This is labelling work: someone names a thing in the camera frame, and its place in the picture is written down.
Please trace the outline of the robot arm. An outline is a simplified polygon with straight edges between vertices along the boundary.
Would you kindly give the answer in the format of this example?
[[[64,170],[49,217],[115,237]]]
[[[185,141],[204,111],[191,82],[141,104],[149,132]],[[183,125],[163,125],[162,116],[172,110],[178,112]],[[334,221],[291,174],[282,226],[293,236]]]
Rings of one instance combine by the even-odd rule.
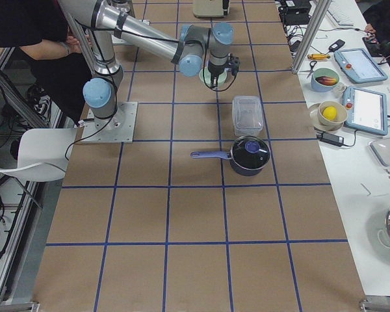
[[[92,75],[108,79],[116,91],[123,70],[116,60],[113,38],[121,39],[159,57],[168,59],[187,76],[197,76],[207,68],[211,77],[206,87],[217,90],[218,78],[226,70],[237,76],[239,59],[229,51],[233,27],[217,23],[211,28],[184,25],[178,39],[145,24],[118,8],[112,1],[60,1],[62,13]]]

